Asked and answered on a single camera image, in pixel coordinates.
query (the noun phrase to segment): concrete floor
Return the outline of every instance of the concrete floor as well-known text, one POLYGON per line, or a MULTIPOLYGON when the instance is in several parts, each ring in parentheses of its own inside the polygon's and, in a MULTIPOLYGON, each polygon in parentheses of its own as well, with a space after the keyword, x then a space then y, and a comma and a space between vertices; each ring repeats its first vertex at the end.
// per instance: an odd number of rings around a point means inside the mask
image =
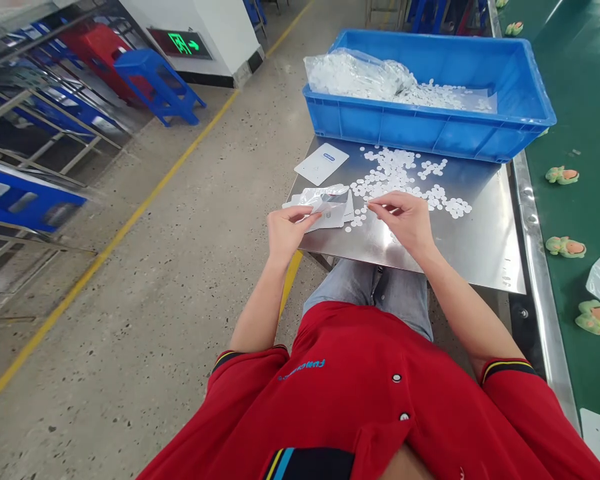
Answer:
MULTIPOLYGON (((279 17, 268 6, 271 41, 304 6, 281 4, 279 17)), ((267 256, 266 214, 313 136, 302 59, 363 27, 364 8, 313 4, 34 350, 0 394, 0 479, 134 477, 196 411, 267 256)), ((101 251, 232 94, 196 91, 201 124, 150 122, 89 189, 66 243, 101 251)), ((66 254, 11 307, 39 319, 0 325, 0 376, 87 265, 66 254)), ((279 342, 324 276, 303 260, 279 342)), ((431 311, 438 343, 466 365, 435 299, 431 311)))

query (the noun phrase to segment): striped sleeve cuff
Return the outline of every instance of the striped sleeve cuff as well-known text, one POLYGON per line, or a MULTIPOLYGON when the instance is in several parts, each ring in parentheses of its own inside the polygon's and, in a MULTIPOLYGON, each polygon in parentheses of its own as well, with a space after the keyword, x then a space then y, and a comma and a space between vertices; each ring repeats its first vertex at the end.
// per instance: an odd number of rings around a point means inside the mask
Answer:
POLYGON ((480 385, 484 385, 490 376, 503 370, 515 370, 536 375, 531 364, 524 359, 493 359, 482 369, 480 385))
MULTIPOLYGON (((284 345, 274 345, 273 348, 282 348, 284 350, 286 350, 287 348, 284 345)), ((234 350, 226 350, 224 352, 222 352, 220 354, 220 356, 218 356, 218 360, 216 360, 215 365, 213 366, 213 370, 211 370, 211 373, 215 372, 216 370, 218 370, 218 368, 220 368, 220 366, 222 366, 223 364, 225 364, 226 362, 228 362, 231 359, 234 359, 240 355, 244 355, 243 352, 236 352, 234 350)))

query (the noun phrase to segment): blue plastic crate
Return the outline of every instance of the blue plastic crate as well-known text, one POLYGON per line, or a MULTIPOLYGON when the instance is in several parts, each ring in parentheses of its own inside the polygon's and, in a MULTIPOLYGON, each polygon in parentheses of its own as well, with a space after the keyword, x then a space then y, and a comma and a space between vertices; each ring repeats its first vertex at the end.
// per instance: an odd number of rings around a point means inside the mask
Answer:
POLYGON ((556 119, 531 44, 523 39, 343 30, 346 47, 397 60, 419 83, 488 89, 497 114, 438 109, 302 90, 321 137, 506 163, 556 119))

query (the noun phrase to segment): white pillar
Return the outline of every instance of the white pillar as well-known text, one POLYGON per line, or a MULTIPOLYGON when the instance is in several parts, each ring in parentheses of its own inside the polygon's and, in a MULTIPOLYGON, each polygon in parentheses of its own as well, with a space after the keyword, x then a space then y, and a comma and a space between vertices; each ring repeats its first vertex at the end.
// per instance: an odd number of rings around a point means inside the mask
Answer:
POLYGON ((121 0, 121 3, 186 81, 225 86, 233 82, 238 88, 251 76, 253 65, 259 66, 264 59, 242 0, 121 0), (170 55, 150 29, 198 33, 212 59, 170 55))

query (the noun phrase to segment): person's left hand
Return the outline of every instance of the person's left hand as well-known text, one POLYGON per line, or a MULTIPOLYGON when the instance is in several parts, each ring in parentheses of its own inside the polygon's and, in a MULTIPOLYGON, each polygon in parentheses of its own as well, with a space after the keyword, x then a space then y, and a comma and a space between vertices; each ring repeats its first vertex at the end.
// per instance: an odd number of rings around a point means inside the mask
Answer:
POLYGON ((309 215, 311 210, 313 208, 308 205, 296 205, 273 211, 267 216, 270 260, 285 267, 289 264, 302 241, 302 236, 322 216, 322 213, 314 213, 298 222, 305 215, 309 215))

